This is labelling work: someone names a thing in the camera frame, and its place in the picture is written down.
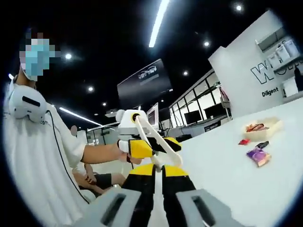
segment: shelf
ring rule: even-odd
[[[289,58],[287,61],[281,63],[278,67],[273,68],[274,73],[279,72],[280,70],[284,70],[286,69],[288,66],[290,66],[291,64],[295,63],[296,61],[299,61],[303,59],[303,55],[299,54],[295,57],[291,57]]]
[[[259,41],[256,41],[257,45],[264,52],[266,49],[277,43],[279,40],[284,38],[287,35],[285,29],[283,27],[276,30],[274,33],[265,36]]]
[[[283,103],[290,103],[290,102],[292,102],[292,101],[294,101],[296,99],[302,98],[302,97],[303,97],[303,91],[300,91],[297,94],[294,94],[292,96],[283,98]]]

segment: shorts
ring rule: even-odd
[[[106,189],[106,188],[109,188],[109,187],[113,186],[112,185],[112,175],[111,174],[95,174],[95,178],[97,180],[96,186],[98,186],[101,189]],[[100,196],[99,193],[95,192],[92,189],[83,188],[82,186],[79,186],[79,188],[81,190],[89,190],[89,191],[91,191],[92,193],[94,193],[94,195],[96,197]]]

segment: blue face mask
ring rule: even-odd
[[[43,76],[43,70],[49,70],[50,58],[56,57],[55,45],[49,44],[49,39],[31,39],[31,45],[26,45],[25,51],[20,51],[21,68],[29,80],[37,81]]]

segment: ceiling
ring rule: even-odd
[[[104,114],[119,108],[117,84],[159,58],[173,92],[145,103],[143,109],[162,99],[160,108],[169,106],[211,69],[207,58],[219,46],[227,46],[265,12],[253,0],[241,1],[242,12],[237,12],[236,2],[230,0],[170,0],[156,45],[149,48],[160,3],[94,1],[61,8],[48,4],[31,19],[29,26],[43,32],[61,51],[62,57],[39,78],[37,89],[57,107],[69,128],[74,124],[83,129],[97,125],[64,113],[59,107],[100,124],[114,122]],[[205,40],[210,43],[207,48]],[[65,59],[66,53],[72,55],[70,60]],[[12,74],[17,71],[18,58]],[[93,86],[94,92],[89,93],[88,86]]]

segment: vr headset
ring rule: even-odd
[[[32,122],[39,123],[45,118],[46,100],[40,92],[31,87],[15,85],[12,80],[7,102],[9,113],[16,119],[28,117]]]

